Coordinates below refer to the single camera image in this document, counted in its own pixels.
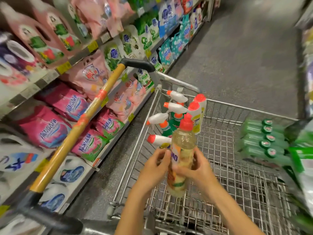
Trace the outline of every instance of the gray tile floor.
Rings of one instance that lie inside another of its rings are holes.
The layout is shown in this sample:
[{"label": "gray tile floor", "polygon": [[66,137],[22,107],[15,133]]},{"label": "gray tile floor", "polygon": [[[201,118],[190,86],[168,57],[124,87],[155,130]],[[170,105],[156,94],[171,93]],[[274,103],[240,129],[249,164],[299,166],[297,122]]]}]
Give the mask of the gray tile floor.
[{"label": "gray tile floor", "polygon": [[[297,117],[298,0],[222,0],[170,75],[201,87],[208,98]],[[105,219],[131,155],[147,105],[67,211]]]}]

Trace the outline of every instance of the hand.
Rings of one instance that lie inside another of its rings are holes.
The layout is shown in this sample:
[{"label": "hand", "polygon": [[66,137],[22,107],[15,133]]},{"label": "hand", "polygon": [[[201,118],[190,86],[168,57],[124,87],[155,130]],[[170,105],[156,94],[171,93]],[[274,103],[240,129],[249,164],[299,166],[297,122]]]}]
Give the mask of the hand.
[{"label": "hand", "polygon": [[142,192],[144,195],[149,195],[151,190],[156,187],[164,178],[167,168],[171,162],[171,151],[167,149],[157,149],[154,154],[147,160],[145,166],[140,171],[138,180],[136,181],[136,190]]},{"label": "hand", "polygon": [[213,187],[212,185],[218,184],[218,181],[211,169],[209,161],[204,157],[198,147],[195,147],[194,158],[196,162],[191,170],[176,164],[172,166],[172,169],[180,176],[191,178],[202,193],[209,192],[208,190]]}]

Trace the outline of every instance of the left hand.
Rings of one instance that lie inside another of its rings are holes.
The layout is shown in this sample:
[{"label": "left hand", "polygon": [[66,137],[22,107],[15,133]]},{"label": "left hand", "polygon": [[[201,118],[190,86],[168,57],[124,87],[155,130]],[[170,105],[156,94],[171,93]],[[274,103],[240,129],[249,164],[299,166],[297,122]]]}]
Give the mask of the left hand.
[{"label": "left hand", "polygon": [[144,196],[149,194],[164,178],[167,168],[171,162],[171,151],[167,149],[157,149],[154,154],[147,160],[145,166],[140,171],[138,180],[133,186],[135,190]]}]

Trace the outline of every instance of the black plastic handle grip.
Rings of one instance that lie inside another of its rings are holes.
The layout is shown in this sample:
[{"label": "black plastic handle grip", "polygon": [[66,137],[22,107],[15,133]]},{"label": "black plastic handle grip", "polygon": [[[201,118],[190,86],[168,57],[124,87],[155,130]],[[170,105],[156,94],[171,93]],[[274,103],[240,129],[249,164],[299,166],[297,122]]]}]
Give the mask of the black plastic handle grip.
[{"label": "black plastic handle grip", "polygon": [[145,60],[123,58],[120,63],[124,64],[125,67],[144,69],[149,73],[155,71],[153,64]]},{"label": "black plastic handle grip", "polygon": [[42,193],[28,191],[17,204],[17,212],[64,234],[80,234],[82,232],[83,223],[79,219],[51,212],[45,207],[40,207],[38,201],[41,196]]}]

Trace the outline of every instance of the person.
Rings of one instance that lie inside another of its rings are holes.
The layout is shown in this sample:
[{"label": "person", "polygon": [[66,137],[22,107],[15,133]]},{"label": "person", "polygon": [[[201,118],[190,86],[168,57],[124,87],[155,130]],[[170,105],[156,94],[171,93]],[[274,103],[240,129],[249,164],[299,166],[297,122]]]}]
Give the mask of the person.
[{"label": "person", "polygon": [[[206,201],[217,207],[231,234],[264,235],[218,182],[209,161],[198,147],[195,148],[194,157],[196,163],[193,170],[173,165],[173,171],[194,181]],[[157,162],[160,159],[162,159],[162,162],[158,165]],[[170,161],[171,152],[167,149],[155,150],[154,154],[147,160],[138,180],[128,195],[115,235],[142,234],[145,203],[151,194],[151,190],[164,179]]]}]

